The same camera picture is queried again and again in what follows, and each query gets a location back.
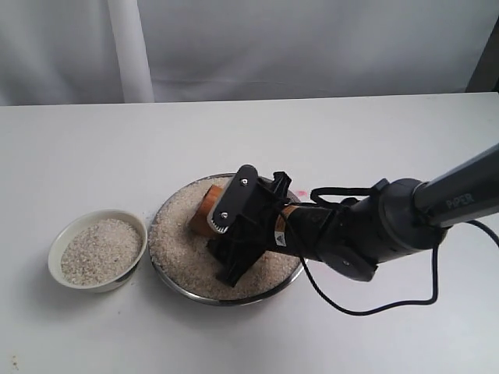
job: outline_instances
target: bowl rim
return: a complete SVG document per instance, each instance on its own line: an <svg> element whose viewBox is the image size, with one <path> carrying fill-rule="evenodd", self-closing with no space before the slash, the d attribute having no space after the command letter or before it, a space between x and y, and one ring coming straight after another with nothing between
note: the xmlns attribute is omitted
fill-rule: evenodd
<svg viewBox="0 0 499 374"><path fill-rule="evenodd" d="M221 174L216 174L216 175L209 175L207 177L200 178L200 179L197 179L195 181L192 181L189 184L184 185L180 189L184 189L185 187L188 187L188 186L190 186L190 185L192 185L194 183L197 183L199 181L204 181L204 180L207 180L207 179L214 179L214 178L231 178L234 175L235 175L235 173L221 173ZM149 232L148 232L148 234L149 234L148 238L150 238L150 231L152 230L154 224L156 223L157 215L163 209L164 206L166 206L168 203L170 203L172 201L172 197L179 190L177 190L176 192L174 192L170 197L168 197L166 199L166 201L163 204L161 204L161 207L159 208L159 210L157 211L157 213L154 215L154 219L152 220L152 222L150 224ZM297 201L299 201L298 196L296 196L291 191L289 193L292 195L292 198L294 198ZM187 291L186 289L184 289L181 286L179 286L177 283L175 283L175 281L173 279L170 278L170 276L168 276L166 274L166 272L158 264L156 264L154 262L153 256L150 253L150 245L148 245L148 252L149 252L149 259L150 259L150 262L151 262L151 264L152 264L152 266L154 268L154 271L160 277L160 279L163 281L163 283L165 283L173 291L178 292L182 296L184 296L184 297L186 297L186 298L188 298L190 300L193 300L195 302L199 302L201 304L206 304L206 305L236 306L236 305L249 305L249 304L254 304L256 302L261 302L262 300L264 300L266 298L269 298L271 296L274 296L274 295L278 294L279 292L281 292L282 290L284 290L285 288L287 288L303 272L303 265L300 262L298 264L298 266L293 270L293 272L291 274L289 274L288 277L286 277L280 284L278 284L277 286L271 288L270 290L262 292L262 293L260 293L258 295L249 296L247 298L237 298L237 299L229 299L229 300L217 300L215 298L205 298L204 296L199 296L199 295L194 294L191 291Z"/></svg>
<svg viewBox="0 0 499 374"><path fill-rule="evenodd" d="M99 283L99 284L92 284L92 285L87 285L87 286L82 286L82 285L78 285L78 284L72 284L72 283L68 282L67 280L65 280L63 277L60 277L58 274L55 274L52 271L51 260L50 260L51 254L53 253L53 251L55 251L55 245L57 244L57 242L61 239L62 236L64 236L64 234L72 226L78 224L80 221L83 221L83 220L87 219L88 217L97 216L98 214L102 214L102 213L120 213L120 214L124 214L124 215L129 216L132 219L134 219L137 223L140 223L140 226L141 226L142 231L143 231L143 232L139 232L140 237L142 239L142 245L140 246L140 252L137 255L137 257L133 260L133 263L129 267L127 267L125 271L121 272L118 276L113 277L110 280L107 280L107 281ZM80 216L80 217L76 218L75 220L73 220L72 222L70 222L69 224L67 224L58 233L58 235L55 237L54 241L52 242L52 244L50 246L50 250L48 251L48 259L47 259L48 271L50 272L52 278L54 278L59 284L65 286L65 287L68 287L68 288L75 289L75 290L93 290L93 289L96 289L96 288L101 288L101 287L107 286L109 284L112 284L113 282L116 282L117 280L119 280L119 278L125 276L131 270L133 270L134 267L136 267L136 265L138 264L138 262L140 261L140 259L142 259L143 254L146 252L147 243L148 243L148 240L149 240L148 239L148 234L149 233L147 231L145 223L140 218L138 218L137 215L135 215L133 213L130 213L130 212L127 212L125 210L120 210L120 209L102 209L102 210L95 210L93 212L84 214L83 216Z"/></svg>

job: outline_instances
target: white pole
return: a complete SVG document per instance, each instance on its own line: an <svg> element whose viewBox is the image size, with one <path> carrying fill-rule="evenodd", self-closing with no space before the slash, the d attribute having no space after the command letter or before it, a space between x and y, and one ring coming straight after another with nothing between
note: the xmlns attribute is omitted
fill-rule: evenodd
<svg viewBox="0 0 499 374"><path fill-rule="evenodd" d="M108 0L126 103L154 103L137 0Z"/></svg>

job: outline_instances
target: white backdrop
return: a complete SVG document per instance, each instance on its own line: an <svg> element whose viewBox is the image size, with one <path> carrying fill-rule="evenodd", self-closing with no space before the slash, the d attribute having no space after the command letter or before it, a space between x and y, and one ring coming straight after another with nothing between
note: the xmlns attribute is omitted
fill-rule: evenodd
<svg viewBox="0 0 499 374"><path fill-rule="evenodd" d="M498 0L0 0L0 104L460 92L498 14Z"/></svg>

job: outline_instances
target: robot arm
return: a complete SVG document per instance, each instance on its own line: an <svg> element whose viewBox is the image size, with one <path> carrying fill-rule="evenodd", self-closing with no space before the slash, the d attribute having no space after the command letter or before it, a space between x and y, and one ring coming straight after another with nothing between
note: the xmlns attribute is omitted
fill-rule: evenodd
<svg viewBox="0 0 499 374"><path fill-rule="evenodd" d="M431 182L315 189L314 204L291 203L290 183L282 171L269 181L244 165L220 192L206 219L216 234L209 250L223 265L220 281L235 286L267 250L370 281L378 264L435 249L453 224L499 211L499 144ZM324 195L348 197L330 203Z"/></svg>

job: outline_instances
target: wooden block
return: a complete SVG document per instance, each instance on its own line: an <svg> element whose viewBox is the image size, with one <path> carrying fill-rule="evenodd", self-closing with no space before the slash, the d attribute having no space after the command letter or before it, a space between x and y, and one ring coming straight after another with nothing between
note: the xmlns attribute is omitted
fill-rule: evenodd
<svg viewBox="0 0 499 374"><path fill-rule="evenodd" d="M198 235L206 236L208 238L214 238L218 235L218 233L213 231L208 224L207 215L210 213L211 208L217 201L217 198L220 196L221 192L221 187L212 185L204 195L204 198L197 208L194 216L191 218L189 227Z"/></svg>

